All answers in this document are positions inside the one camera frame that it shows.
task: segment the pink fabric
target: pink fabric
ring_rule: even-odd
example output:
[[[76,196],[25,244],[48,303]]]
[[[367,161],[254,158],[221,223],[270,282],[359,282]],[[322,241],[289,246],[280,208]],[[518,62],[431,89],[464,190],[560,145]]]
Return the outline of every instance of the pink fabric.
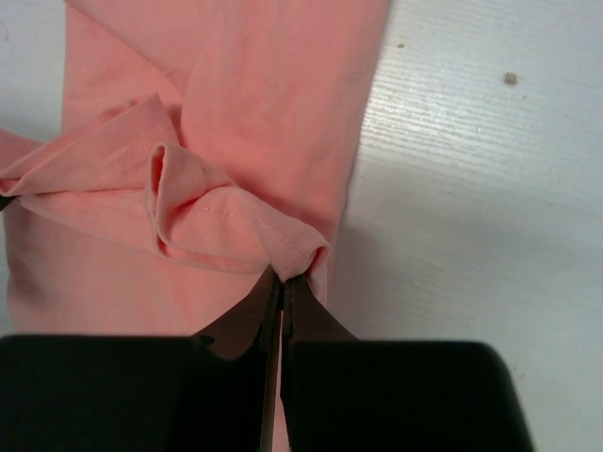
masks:
[[[0,134],[15,328],[189,334],[268,264],[325,300],[386,8],[69,1],[63,135]]]

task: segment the white table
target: white table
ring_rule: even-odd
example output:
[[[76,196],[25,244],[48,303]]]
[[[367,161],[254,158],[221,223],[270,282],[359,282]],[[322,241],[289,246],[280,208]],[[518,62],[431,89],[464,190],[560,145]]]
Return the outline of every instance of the white table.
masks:
[[[63,8],[0,1],[0,125],[37,139]],[[364,337],[492,344],[540,450],[603,451],[601,178],[603,3],[400,0],[329,307]]]

